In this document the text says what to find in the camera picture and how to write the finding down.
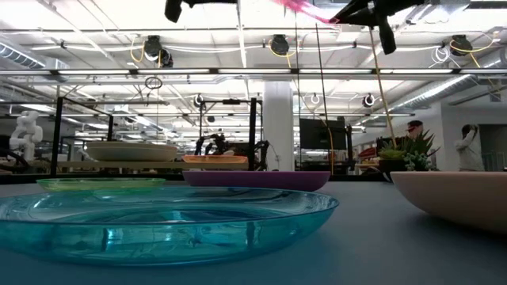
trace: beige bowl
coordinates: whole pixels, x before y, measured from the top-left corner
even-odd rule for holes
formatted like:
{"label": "beige bowl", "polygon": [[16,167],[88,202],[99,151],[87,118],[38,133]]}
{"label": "beige bowl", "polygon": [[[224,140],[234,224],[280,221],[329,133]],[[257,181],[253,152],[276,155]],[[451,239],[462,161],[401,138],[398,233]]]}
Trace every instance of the beige bowl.
{"label": "beige bowl", "polygon": [[150,143],[88,142],[86,152],[100,162],[170,162],[177,156],[174,146]]}
{"label": "beige bowl", "polygon": [[393,172],[415,207],[452,222],[507,234],[507,173]]}

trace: orange plate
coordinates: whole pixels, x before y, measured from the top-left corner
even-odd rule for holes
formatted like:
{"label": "orange plate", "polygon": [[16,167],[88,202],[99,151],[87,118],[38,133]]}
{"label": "orange plate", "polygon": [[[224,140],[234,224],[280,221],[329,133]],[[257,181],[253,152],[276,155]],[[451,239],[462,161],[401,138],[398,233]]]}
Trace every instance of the orange plate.
{"label": "orange plate", "polygon": [[188,163],[245,163],[247,157],[232,155],[185,155],[184,162]]}

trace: white robot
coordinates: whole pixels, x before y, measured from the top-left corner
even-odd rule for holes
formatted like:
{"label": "white robot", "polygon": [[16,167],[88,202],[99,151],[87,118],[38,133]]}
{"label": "white robot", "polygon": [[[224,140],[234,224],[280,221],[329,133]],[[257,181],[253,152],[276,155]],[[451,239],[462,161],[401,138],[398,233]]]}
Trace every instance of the white robot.
{"label": "white robot", "polygon": [[[17,118],[17,127],[10,136],[10,149],[21,155],[20,146],[23,147],[23,158],[29,162],[33,160],[35,153],[35,144],[42,141],[42,127],[36,125],[39,113],[35,111],[23,111],[21,116]],[[18,136],[25,133],[23,139]]]}

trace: green plant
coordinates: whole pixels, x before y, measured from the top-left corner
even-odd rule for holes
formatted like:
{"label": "green plant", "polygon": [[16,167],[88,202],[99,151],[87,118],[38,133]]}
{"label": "green plant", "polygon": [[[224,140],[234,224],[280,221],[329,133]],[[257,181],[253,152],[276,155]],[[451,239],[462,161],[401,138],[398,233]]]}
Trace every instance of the green plant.
{"label": "green plant", "polygon": [[406,154],[404,158],[407,164],[405,165],[408,171],[437,171],[438,169],[431,164],[426,154],[419,154],[415,151],[414,154]]}
{"label": "green plant", "polygon": [[399,149],[404,150],[407,154],[427,155],[429,150],[431,150],[433,140],[435,139],[435,135],[428,136],[428,133],[429,131],[421,133],[415,139],[409,137],[403,138]]}
{"label": "green plant", "polygon": [[402,160],[405,155],[404,150],[400,150],[398,147],[393,145],[393,142],[384,142],[382,150],[379,152],[379,156],[385,160]]}

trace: person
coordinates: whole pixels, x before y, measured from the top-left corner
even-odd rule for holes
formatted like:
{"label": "person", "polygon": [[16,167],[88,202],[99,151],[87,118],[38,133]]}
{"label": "person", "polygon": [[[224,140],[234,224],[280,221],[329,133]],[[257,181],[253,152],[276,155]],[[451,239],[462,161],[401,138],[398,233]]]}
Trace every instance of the person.
{"label": "person", "polygon": [[407,125],[406,131],[408,132],[408,137],[411,139],[417,138],[425,129],[424,125],[420,120],[410,121]]}
{"label": "person", "polygon": [[463,139],[456,142],[459,154],[459,171],[484,171],[477,125],[465,125],[461,129]]}

